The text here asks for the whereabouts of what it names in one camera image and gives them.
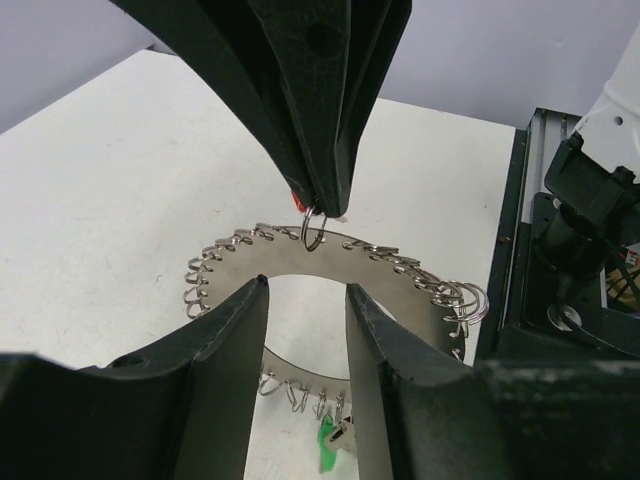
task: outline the gray wall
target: gray wall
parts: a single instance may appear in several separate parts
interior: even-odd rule
[[[152,43],[107,0],[1,0],[0,133]]]
[[[638,23],[638,0],[414,0],[381,95],[517,127],[582,115]]]

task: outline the curved metal plate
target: curved metal plate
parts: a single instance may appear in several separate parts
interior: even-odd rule
[[[299,236],[299,227],[278,227]],[[300,241],[274,229],[261,226],[273,235],[269,240],[251,235],[251,244],[240,242],[233,250],[218,250],[216,259],[205,259],[198,273],[198,290],[203,305],[215,308],[229,295],[258,274],[267,277],[280,275],[310,275],[343,284],[357,283],[378,303],[383,305],[403,327],[432,347],[450,354],[453,349],[464,355],[464,338],[452,337],[455,322],[445,322],[444,316],[454,315],[450,308],[431,303],[432,295],[415,288],[413,279],[394,271],[394,263],[372,260],[362,248],[344,248],[344,242],[360,240],[325,231],[324,241],[314,252],[307,252]],[[318,233],[309,229],[310,235]],[[263,372],[273,374],[278,382],[293,387],[306,387],[312,395],[324,394],[329,399],[342,397],[351,403],[349,380],[328,377],[293,365],[265,347]]]

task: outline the screw hole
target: screw hole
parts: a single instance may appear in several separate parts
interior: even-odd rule
[[[130,354],[116,358],[110,365],[111,368],[135,367],[145,362],[142,355]]]
[[[336,56],[343,47],[342,35],[329,25],[318,23],[307,29],[307,45],[311,51],[322,58]]]

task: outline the table surface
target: table surface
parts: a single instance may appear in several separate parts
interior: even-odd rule
[[[327,228],[486,287],[513,134],[378,100],[347,221]],[[70,367],[106,365],[184,325],[186,261],[215,239],[301,222],[268,155],[172,56],[117,65],[1,135],[0,159],[0,350]],[[348,376],[344,287],[280,277],[271,292],[267,344]],[[258,396],[246,479],[320,478],[310,410]],[[356,460],[341,453],[322,478],[357,478]]]

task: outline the green tape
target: green tape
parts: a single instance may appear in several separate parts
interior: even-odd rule
[[[325,415],[322,425],[318,430],[318,443],[320,444],[320,473],[330,472],[336,465],[337,452],[332,452],[324,445],[324,439],[331,433],[335,425],[331,415]]]

